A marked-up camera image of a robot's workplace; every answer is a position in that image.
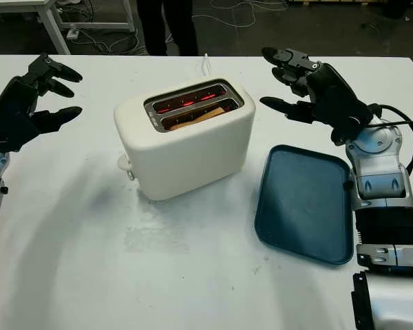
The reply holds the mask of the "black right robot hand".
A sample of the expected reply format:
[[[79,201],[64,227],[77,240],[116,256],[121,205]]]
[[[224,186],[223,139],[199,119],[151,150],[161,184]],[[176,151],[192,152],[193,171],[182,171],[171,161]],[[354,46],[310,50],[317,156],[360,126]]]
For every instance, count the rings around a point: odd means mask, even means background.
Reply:
[[[343,144],[355,139],[373,119],[373,113],[358,99],[350,85],[328,63],[314,62],[309,55],[293,49],[264,47],[262,56],[273,65],[273,76],[309,102],[295,104],[264,96],[260,102],[283,113],[289,120],[332,127],[332,139]]]

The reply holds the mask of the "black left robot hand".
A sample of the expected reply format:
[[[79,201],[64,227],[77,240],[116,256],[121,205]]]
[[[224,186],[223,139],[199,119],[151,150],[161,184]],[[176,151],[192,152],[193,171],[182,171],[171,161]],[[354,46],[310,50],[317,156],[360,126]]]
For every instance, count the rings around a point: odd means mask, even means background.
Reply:
[[[83,77],[47,54],[30,63],[26,74],[12,78],[0,95],[0,136],[55,132],[81,114],[80,107],[68,107],[55,113],[35,111],[38,98],[47,92],[65,98],[74,96],[59,79],[79,83]]]

